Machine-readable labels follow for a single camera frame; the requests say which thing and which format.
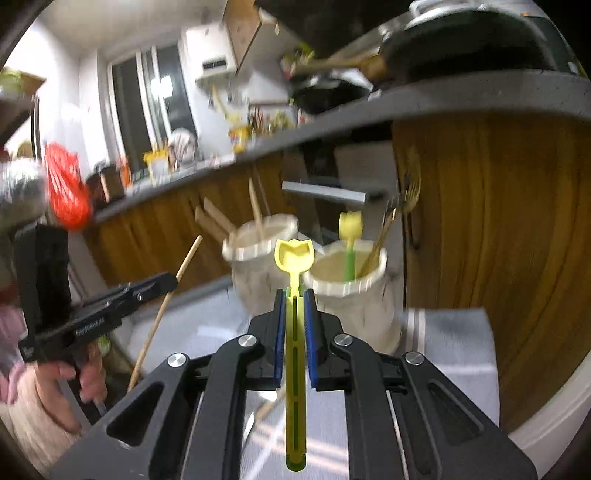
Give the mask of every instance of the metal screw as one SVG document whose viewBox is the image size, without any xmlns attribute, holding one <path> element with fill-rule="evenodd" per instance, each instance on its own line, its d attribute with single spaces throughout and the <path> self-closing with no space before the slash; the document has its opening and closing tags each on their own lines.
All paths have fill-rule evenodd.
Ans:
<svg viewBox="0 0 591 480">
<path fill-rule="evenodd" d="M 353 337 L 351 335 L 347 335 L 346 333 L 340 333 L 335 336 L 335 343 L 339 346 L 349 346 L 353 343 Z"/>
<path fill-rule="evenodd" d="M 183 353 L 173 353 L 168 357 L 168 364 L 173 367 L 182 367 L 187 362 L 187 355 Z"/>
<path fill-rule="evenodd" d="M 256 343 L 256 337 L 254 335 L 242 335 L 239 339 L 238 339 L 238 345 L 243 346 L 243 347 L 247 347 L 247 346 L 252 346 Z"/>
<path fill-rule="evenodd" d="M 425 360 L 423 354 L 419 352 L 407 352 L 404 358 L 411 365 L 421 365 Z"/>
</svg>

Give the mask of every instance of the kitchen counter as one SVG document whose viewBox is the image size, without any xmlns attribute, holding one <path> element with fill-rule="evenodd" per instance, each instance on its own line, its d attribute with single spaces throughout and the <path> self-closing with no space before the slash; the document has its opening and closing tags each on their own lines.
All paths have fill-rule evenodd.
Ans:
<svg viewBox="0 0 591 480">
<path fill-rule="evenodd" d="M 99 212 L 83 232 L 86 245 L 109 286 L 176 272 L 198 235 L 203 242 L 178 290 L 228 275 L 221 245 L 195 222 L 205 198 L 240 226 L 252 220 L 248 183 L 252 178 L 263 215 L 294 213 L 281 191 L 280 155 L 198 170 L 169 183 L 147 187 Z"/>
<path fill-rule="evenodd" d="M 486 310 L 501 426 L 510 432 L 591 349 L 584 287 L 591 265 L 581 261 L 591 255 L 587 79 L 481 72 L 393 88 L 261 139 L 231 166 L 195 171 L 108 207 L 85 230 L 86 242 L 109 285 L 174 272 L 202 232 L 193 215 L 205 196 L 241 225 L 252 219 L 253 177 L 264 214 L 294 213 L 281 188 L 282 168 L 296 163 L 286 163 L 286 151 L 389 123 L 399 183 L 421 177 L 416 208 L 402 218 L 405 306 Z M 395 175 L 384 176 L 396 184 Z M 229 273 L 220 250 L 206 235 L 181 290 Z"/>
<path fill-rule="evenodd" d="M 554 113 L 591 121 L 591 82 L 570 74 L 520 70 L 425 80 L 392 88 L 371 100 L 351 102 L 317 116 L 313 123 L 262 138 L 251 150 L 236 155 L 236 163 L 254 161 L 307 141 L 387 120 L 486 111 Z M 145 189 L 101 210 L 94 221 L 102 222 L 159 194 L 203 178 L 212 171 L 196 170 Z"/>
</svg>

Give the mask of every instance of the light fixture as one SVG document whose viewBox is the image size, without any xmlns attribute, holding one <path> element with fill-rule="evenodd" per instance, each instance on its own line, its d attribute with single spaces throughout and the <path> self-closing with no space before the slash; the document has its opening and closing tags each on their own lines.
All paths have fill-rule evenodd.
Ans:
<svg viewBox="0 0 591 480">
<path fill-rule="evenodd" d="M 152 79 L 150 82 L 150 91 L 152 92 L 152 96 L 155 99 L 159 98 L 160 96 L 162 96 L 164 99 L 172 97 L 173 80 L 170 78 L 170 75 L 163 77 L 160 82 L 158 82 L 158 79 Z"/>
<path fill-rule="evenodd" d="M 166 77 L 160 80 L 160 95 L 162 98 L 170 98 L 173 95 L 173 80 L 170 78 L 170 75 L 166 75 Z"/>
</svg>

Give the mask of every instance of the pink sleeve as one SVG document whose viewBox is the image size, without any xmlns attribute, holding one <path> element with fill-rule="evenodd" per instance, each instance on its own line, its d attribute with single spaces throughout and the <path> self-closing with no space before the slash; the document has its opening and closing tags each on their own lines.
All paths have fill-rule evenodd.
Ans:
<svg viewBox="0 0 591 480">
<path fill-rule="evenodd" d="M 18 383 L 18 399 L 14 405 L 6 407 L 2 418 L 8 419 L 10 425 L 6 427 L 23 454 L 43 475 L 79 438 L 55 424 L 43 409 L 32 367 L 22 375 Z"/>
</svg>

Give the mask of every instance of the wooden cabinet door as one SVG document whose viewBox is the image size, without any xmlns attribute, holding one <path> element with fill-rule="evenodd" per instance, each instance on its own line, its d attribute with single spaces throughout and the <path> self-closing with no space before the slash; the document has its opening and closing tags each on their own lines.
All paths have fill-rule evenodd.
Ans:
<svg viewBox="0 0 591 480">
<path fill-rule="evenodd" d="M 293 213 L 281 191 L 281 155 L 209 172 L 206 177 L 91 224 L 86 243 L 108 286 L 157 273 L 176 273 L 193 241 L 203 235 L 178 290 L 230 273 L 221 245 L 195 222 L 195 207 L 211 200 L 236 226 L 253 220 L 248 180 L 253 178 L 263 215 Z"/>
<path fill-rule="evenodd" d="M 591 126 L 466 113 L 392 135 L 399 177 L 413 151 L 422 176 L 404 221 L 406 304 L 486 309 L 501 425 L 514 430 L 591 348 Z"/>
</svg>

